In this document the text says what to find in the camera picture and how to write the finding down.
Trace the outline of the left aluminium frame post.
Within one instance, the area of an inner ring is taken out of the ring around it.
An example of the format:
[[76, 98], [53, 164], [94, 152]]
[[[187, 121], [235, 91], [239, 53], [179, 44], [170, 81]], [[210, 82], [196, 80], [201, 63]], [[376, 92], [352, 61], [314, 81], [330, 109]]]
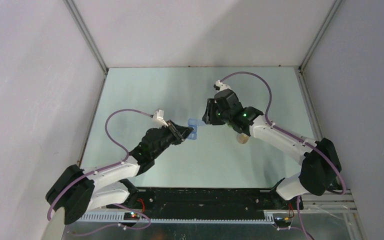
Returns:
[[80, 34], [82, 35], [86, 45], [88, 46], [91, 54], [97, 62], [100, 70], [104, 75], [108, 74], [109, 68], [104, 61], [104, 58], [96, 44], [76, 2], [74, 0], [63, 0], [68, 12], [70, 13], [74, 23], [76, 24]]

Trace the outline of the controller board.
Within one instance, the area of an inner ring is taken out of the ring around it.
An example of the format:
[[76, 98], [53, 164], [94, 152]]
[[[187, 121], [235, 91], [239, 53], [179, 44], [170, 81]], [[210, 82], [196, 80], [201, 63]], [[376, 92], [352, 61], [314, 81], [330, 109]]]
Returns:
[[125, 212], [123, 215], [124, 221], [139, 221], [141, 219], [142, 219], [142, 216], [134, 212]]
[[277, 228], [289, 228], [292, 225], [294, 217], [275, 217], [274, 224]]

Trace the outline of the aluminium frame post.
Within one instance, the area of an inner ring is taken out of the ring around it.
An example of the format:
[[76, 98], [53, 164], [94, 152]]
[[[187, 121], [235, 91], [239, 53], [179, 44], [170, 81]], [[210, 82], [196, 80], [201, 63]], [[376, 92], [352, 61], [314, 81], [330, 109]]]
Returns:
[[91, 54], [97, 62], [100, 70], [104, 75], [108, 74], [109, 68], [104, 61], [104, 58], [96, 44], [76, 2], [74, 0], [63, 0], [68, 12], [70, 13], [74, 23], [76, 24], [80, 34], [82, 35], [86, 45], [88, 46]]
[[304, 58], [302, 59], [299, 70], [300, 73], [303, 73], [305, 68], [307, 67], [310, 59], [312, 58], [314, 52], [316, 51], [319, 43], [321, 42], [323, 36], [325, 35], [326, 31], [328, 30], [328, 27], [330, 26], [331, 22], [333, 21], [334, 17], [336, 16], [339, 8], [341, 7], [343, 0], [334, 0], [332, 5], [330, 6], [325, 18], [322, 21], [322, 24], [320, 25], [319, 29], [316, 32], [315, 37], [313, 38], [308, 50], [306, 51]]

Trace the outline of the right controller board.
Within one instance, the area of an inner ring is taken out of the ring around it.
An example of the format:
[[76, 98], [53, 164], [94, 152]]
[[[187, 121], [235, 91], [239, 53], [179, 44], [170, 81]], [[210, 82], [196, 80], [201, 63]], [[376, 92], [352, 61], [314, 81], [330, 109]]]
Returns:
[[294, 217], [275, 217], [274, 224], [277, 228], [289, 228], [292, 225]]

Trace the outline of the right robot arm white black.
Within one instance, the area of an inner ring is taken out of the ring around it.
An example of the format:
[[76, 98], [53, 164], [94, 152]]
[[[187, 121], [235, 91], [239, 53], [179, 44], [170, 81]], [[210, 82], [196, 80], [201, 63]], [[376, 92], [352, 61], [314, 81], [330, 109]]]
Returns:
[[202, 120], [213, 126], [227, 124], [238, 134], [262, 140], [300, 165], [299, 173], [279, 180], [272, 188], [270, 201], [277, 209], [284, 209], [299, 195], [323, 195], [342, 169], [332, 141], [297, 136], [278, 127], [259, 109], [243, 107], [231, 89], [207, 99]]

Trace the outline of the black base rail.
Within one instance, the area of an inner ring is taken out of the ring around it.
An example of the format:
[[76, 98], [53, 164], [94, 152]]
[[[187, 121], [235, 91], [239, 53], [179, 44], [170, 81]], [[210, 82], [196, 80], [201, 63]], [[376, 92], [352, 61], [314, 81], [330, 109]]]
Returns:
[[124, 206], [151, 219], [260, 220], [269, 211], [302, 210], [297, 198], [283, 200], [269, 188], [139, 187]]

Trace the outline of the right aluminium frame post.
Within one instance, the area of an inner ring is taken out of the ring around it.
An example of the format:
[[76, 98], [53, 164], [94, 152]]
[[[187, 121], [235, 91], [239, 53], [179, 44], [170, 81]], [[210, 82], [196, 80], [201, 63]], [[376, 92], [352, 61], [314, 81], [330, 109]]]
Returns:
[[326, 31], [328, 30], [328, 27], [330, 26], [331, 22], [333, 21], [334, 17], [336, 16], [339, 8], [341, 7], [343, 0], [334, 0], [332, 5], [330, 6], [325, 18], [322, 21], [322, 24], [320, 25], [319, 29], [316, 32], [315, 37], [313, 38], [308, 50], [306, 51], [304, 58], [302, 59], [299, 70], [300, 73], [303, 73], [305, 68], [307, 67], [310, 59], [312, 58], [314, 52], [316, 51], [319, 43], [321, 42], [323, 36], [325, 35]]

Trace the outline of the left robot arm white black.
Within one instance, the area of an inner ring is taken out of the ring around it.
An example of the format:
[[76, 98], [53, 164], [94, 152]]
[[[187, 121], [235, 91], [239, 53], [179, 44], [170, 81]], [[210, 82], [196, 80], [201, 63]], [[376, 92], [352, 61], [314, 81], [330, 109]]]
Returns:
[[76, 164], [68, 166], [45, 195], [52, 213], [64, 209], [64, 224], [76, 222], [87, 211], [106, 205], [122, 204], [133, 208], [138, 194], [122, 183], [148, 171], [155, 160], [171, 145], [182, 144], [194, 131], [193, 127], [181, 126], [171, 120], [167, 125], [150, 128], [138, 145], [118, 162], [101, 167], [82, 169]]

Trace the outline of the blue pill organizer box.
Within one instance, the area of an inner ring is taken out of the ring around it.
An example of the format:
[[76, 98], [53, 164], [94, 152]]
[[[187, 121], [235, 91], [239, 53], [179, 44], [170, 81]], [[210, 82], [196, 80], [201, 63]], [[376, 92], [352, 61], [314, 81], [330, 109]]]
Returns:
[[193, 128], [192, 132], [187, 137], [188, 140], [196, 140], [198, 135], [198, 127], [204, 126], [205, 123], [201, 119], [189, 118], [188, 126]]

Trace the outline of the left controller board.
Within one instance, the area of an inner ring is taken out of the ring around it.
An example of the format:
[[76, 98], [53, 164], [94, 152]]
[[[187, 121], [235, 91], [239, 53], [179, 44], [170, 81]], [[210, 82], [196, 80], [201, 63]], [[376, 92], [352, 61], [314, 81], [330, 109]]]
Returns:
[[123, 215], [124, 221], [139, 221], [141, 219], [142, 219], [142, 216], [134, 212], [125, 212]]

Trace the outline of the clear amber pill bottle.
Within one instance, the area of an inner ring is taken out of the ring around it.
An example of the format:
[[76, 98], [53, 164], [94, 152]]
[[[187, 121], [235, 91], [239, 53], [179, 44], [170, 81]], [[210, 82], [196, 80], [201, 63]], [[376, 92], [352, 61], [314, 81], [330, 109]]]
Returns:
[[236, 136], [236, 140], [239, 144], [246, 144], [250, 137], [245, 133], [238, 133]]

